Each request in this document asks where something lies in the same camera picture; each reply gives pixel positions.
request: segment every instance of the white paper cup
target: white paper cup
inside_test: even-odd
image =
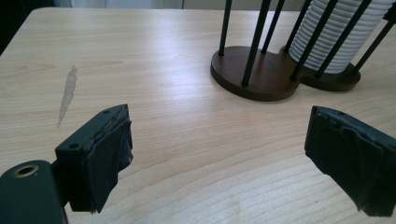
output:
[[[298,62],[303,55],[305,47],[314,33],[318,21],[321,15],[323,15],[329,1],[330,0],[313,0],[311,2],[297,35],[290,46],[290,57],[296,62]],[[372,1],[349,34],[345,43],[332,59],[325,73],[339,74],[347,68],[347,65],[358,53],[361,46],[380,23],[389,8],[391,8],[393,2],[395,2],[395,0]],[[338,1],[304,66],[318,71],[331,51],[332,46],[344,31],[360,4],[361,1],[357,0]]]

